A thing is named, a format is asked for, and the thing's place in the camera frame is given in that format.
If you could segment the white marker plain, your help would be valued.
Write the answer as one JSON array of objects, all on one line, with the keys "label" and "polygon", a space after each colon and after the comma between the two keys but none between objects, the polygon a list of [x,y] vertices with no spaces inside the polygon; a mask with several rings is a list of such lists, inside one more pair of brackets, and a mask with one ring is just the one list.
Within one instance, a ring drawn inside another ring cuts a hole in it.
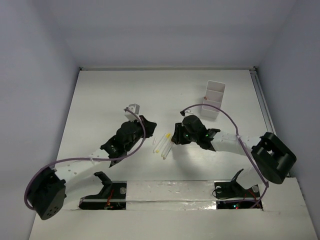
[{"label": "white marker plain", "polygon": [[156,144],[155,148],[153,149],[153,153],[158,153],[160,151],[160,148],[161,148],[164,140],[166,139],[166,136],[167,136],[166,133],[162,136],[160,141]]}]

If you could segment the white marker pale yellow cap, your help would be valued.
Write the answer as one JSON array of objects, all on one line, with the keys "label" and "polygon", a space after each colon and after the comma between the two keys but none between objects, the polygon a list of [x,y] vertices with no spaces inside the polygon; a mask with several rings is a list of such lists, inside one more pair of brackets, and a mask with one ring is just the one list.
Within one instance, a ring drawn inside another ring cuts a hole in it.
[{"label": "white marker pale yellow cap", "polygon": [[168,141],[168,143],[166,144],[165,148],[163,149],[163,151],[162,151],[162,153],[161,153],[161,157],[162,157],[162,158],[166,158],[166,157],[167,157],[168,152],[170,151],[170,149],[171,149],[171,147],[172,147],[173,144],[174,144],[174,143],[173,143],[171,140]]}]

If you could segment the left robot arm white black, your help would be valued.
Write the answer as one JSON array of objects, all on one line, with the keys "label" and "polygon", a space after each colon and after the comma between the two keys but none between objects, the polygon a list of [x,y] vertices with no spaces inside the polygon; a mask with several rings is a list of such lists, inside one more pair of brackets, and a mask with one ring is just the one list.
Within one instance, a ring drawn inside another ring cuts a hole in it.
[{"label": "left robot arm white black", "polygon": [[143,115],[133,115],[132,120],[122,123],[116,134],[90,156],[61,159],[45,165],[28,183],[24,192],[25,205],[41,220],[48,220],[62,209],[68,186],[91,175],[101,179],[94,184],[94,193],[101,198],[108,196],[112,182],[95,168],[103,162],[109,162],[112,167],[135,154],[144,141],[153,136],[156,127],[157,123]]}]

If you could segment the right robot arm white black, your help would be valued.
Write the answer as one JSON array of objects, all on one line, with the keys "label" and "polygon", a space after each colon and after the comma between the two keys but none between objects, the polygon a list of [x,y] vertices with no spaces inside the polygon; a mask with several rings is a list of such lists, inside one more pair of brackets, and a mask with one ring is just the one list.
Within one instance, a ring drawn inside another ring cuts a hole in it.
[{"label": "right robot arm white black", "polygon": [[282,184],[297,161],[296,155],[274,133],[258,137],[231,134],[206,128],[195,115],[175,124],[171,140],[175,145],[195,143],[203,150],[247,157],[252,166],[239,170],[230,183],[235,196],[242,196],[254,185]]}]

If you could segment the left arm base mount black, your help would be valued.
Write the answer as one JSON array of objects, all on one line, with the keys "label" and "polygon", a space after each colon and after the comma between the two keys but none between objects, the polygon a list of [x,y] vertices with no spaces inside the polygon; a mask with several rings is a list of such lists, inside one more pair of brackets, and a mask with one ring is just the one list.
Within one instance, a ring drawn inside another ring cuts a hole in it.
[{"label": "left arm base mount black", "polygon": [[102,171],[95,172],[94,176],[101,181],[101,190],[97,194],[82,197],[78,207],[81,210],[126,210],[127,182],[113,182]]}]

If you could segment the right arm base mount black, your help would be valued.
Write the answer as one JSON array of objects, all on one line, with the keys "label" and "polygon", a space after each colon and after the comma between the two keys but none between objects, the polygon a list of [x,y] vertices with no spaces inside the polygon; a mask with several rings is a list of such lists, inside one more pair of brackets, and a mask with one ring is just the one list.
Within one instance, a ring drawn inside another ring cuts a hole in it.
[{"label": "right arm base mount black", "polygon": [[240,169],[230,181],[214,184],[212,196],[216,199],[217,210],[263,209],[259,186],[245,189],[237,182],[243,170]]}]

